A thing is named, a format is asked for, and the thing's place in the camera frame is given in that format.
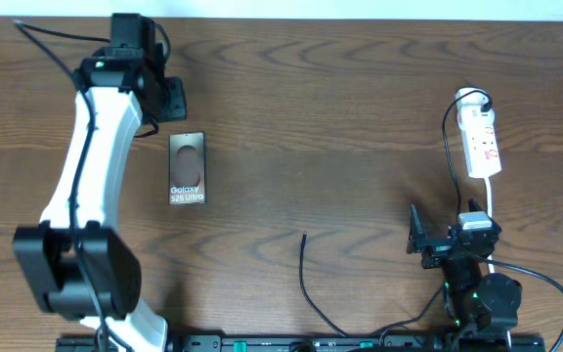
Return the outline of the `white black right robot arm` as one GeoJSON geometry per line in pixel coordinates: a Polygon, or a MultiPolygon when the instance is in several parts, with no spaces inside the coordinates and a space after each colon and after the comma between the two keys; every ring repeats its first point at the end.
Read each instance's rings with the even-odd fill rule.
{"type": "Polygon", "coordinates": [[[506,340],[518,325],[522,286],[505,274],[481,272],[480,262],[494,252],[501,227],[476,201],[469,205],[439,239],[429,237],[412,206],[407,253],[419,253],[424,269],[443,272],[450,309],[460,325],[459,338],[506,340]]]}

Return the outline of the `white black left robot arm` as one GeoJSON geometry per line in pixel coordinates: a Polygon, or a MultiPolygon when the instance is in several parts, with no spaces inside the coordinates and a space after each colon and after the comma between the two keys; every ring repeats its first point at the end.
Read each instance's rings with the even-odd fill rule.
{"type": "Polygon", "coordinates": [[[118,234],[118,207],[139,128],[182,119],[184,93],[166,62],[85,59],[71,77],[75,123],[58,185],[13,249],[39,309],[95,331],[94,348],[167,351],[169,324],[142,298],[139,260],[118,234]]]}

